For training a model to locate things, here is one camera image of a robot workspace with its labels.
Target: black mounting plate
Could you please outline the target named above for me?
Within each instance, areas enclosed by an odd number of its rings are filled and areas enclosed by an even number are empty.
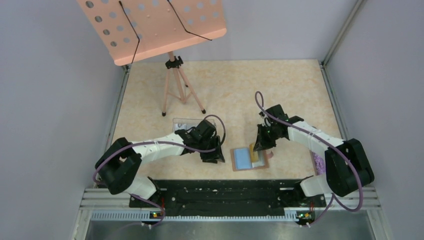
[[[283,216],[284,208],[325,207],[317,195],[303,202],[292,190],[300,179],[279,180],[154,180],[161,190],[150,200],[165,207],[167,216]],[[130,208],[151,208],[131,198]]]

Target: black wire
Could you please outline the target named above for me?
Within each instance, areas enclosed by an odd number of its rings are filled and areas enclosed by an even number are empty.
[[[200,36],[200,35],[197,35],[196,33],[192,33],[191,31],[188,31],[188,30],[186,29],[186,27],[184,26],[183,22],[181,21],[180,16],[178,16],[178,13],[177,13],[177,11],[175,10],[175,8],[174,8],[174,6],[172,5],[172,3],[170,2],[170,0],[167,0],[167,1],[168,1],[168,3],[171,5],[171,8],[172,8],[173,12],[175,13],[176,17],[177,17],[177,18],[178,18],[178,20],[179,20],[179,23],[181,23],[182,28],[184,28],[184,30],[185,30],[185,32],[186,32],[186,33],[193,34],[194,36],[200,37],[200,38],[202,38],[202,39],[206,39],[206,40],[212,41],[212,39],[209,39],[209,38],[207,38],[207,37]]]
[[[137,37],[137,39],[138,39],[137,47],[135,48],[134,56],[132,56],[132,60],[131,60],[131,64],[133,64],[133,63],[134,63],[134,58],[136,57],[137,49],[139,49],[140,37],[139,37],[139,35],[137,34],[136,30],[134,29],[134,26],[131,24],[130,18],[128,17],[127,13],[125,12],[124,6],[122,5],[122,2],[121,2],[121,1],[119,1],[119,5],[120,5],[120,7],[122,8],[123,14],[125,14],[125,17],[126,17],[126,19],[128,20],[129,25],[131,26],[132,30],[133,30],[133,31],[134,31],[134,33],[135,33],[135,36],[136,36],[136,37]]]

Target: tripod leg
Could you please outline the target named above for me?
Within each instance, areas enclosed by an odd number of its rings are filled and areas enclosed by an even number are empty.
[[[163,94],[163,107],[162,107],[162,116],[165,117],[167,114],[167,100],[168,100],[168,87],[170,83],[170,70],[166,71],[166,80],[165,80],[165,90]]]
[[[184,80],[185,85],[190,89],[191,94],[193,94],[194,99],[196,99],[197,104],[199,105],[199,108],[203,114],[206,113],[205,108],[202,106],[202,103],[200,102],[198,95],[196,94],[195,90],[193,89],[192,85],[190,84],[189,80],[187,79],[186,74],[184,73],[184,70],[182,67],[178,68],[179,74],[181,74],[182,80]]]
[[[183,87],[181,86],[180,75],[178,75],[178,71],[180,69],[179,68],[173,68],[172,70],[173,70],[173,75],[175,77],[176,86],[178,87],[179,97],[181,98],[181,102],[183,104],[185,104],[186,103],[186,96],[184,95]]]

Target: metal frame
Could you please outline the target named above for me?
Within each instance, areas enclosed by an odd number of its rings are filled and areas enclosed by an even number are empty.
[[[322,77],[324,79],[325,86],[327,88],[328,96],[330,98],[330,102],[333,107],[334,115],[340,130],[341,136],[344,139],[348,139],[350,134],[346,127],[345,120],[343,118],[336,93],[333,91],[332,81],[329,75],[327,74],[327,65],[333,58],[338,47],[343,41],[345,35],[347,34],[351,25],[353,24],[353,21],[355,20],[358,13],[363,8],[366,2],[367,2],[366,0],[358,0],[356,2],[351,13],[346,19],[343,27],[339,31],[339,34],[337,35],[336,39],[331,45],[327,55],[325,56],[325,59],[320,63]],[[116,109],[113,115],[113,120],[110,126],[109,135],[108,135],[109,137],[108,137],[105,149],[107,149],[112,143],[115,127],[118,121],[118,116],[119,116],[119,112],[122,105],[122,100],[124,97],[125,88],[128,82],[130,68],[126,67],[124,69],[125,69],[125,74],[124,74],[121,90],[119,93],[119,98],[116,103]],[[381,208],[380,201],[378,199],[375,188],[370,186],[370,187],[364,187],[363,190],[364,190],[364,202],[363,202],[362,210],[367,211],[368,219],[371,224],[375,239],[376,240],[392,240],[393,235],[389,227],[389,224],[387,222],[387,219],[384,215],[384,212]],[[325,196],[325,200],[328,203],[330,201],[331,195],[326,194],[324,196]],[[345,197],[340,198],[341,202],[350,208],[356,207],[356,205],[358,204],[358,199],[359,199],[359,193],[357,191]],[[142,208],[139,210],[139,213],[143,213],[143,211],[156,211],[156,210],[157,210],[156,208]],[[291,221],[290,215],[293,214],[293,211],[307,211],[308,208],[289,207],[289,208],[285,208],[285,210],[287,210],[289,217],[286,217],[286,218],[281,217],[280,219],[275,219],[275,218],[268,219],[266,217],[249,217],[244,220],[245,221],[287,221],[287,220]],[[339,211],[339,210],[343,210],[343,208],[339,206],[336,202],[334,202],[329,210]],[[107,189],[87,188],[81,200],[79,213],[75,223],[72,239],[85,240],[86,234],[89,228],[89,223],[90,223],[91,217],[93,216],[93,213],[99,214],[104,211],[110,211],[111,213],[115,213],[116,215],[112,215],[111,218],[113,219],[115,217],[118,220],[118,219],[122,219],[122,214],[119,215],[118,213],[125,213],[125,212],[132,213],[134,211],[134,208],[129,208],[129,195],[126,193],[111,195]],[[209,218],[176,217],[175,219],[168,219],[167,221],[208,221],[208,220],[210,221]],[[214,218],[213,219],[213,221],[234,221],[234,220],[239,221],[240,219],[232,219],[232,218],[219,218],[219,219]]]

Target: yellow object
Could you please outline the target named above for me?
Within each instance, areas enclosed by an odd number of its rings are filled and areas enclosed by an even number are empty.
[[[250,162],[251,163],[256,163],[259,160],[258,152],[253,151],[254,146],[255,146],[255,143],[251,143],[249,145],[249,153],[250,153]]]

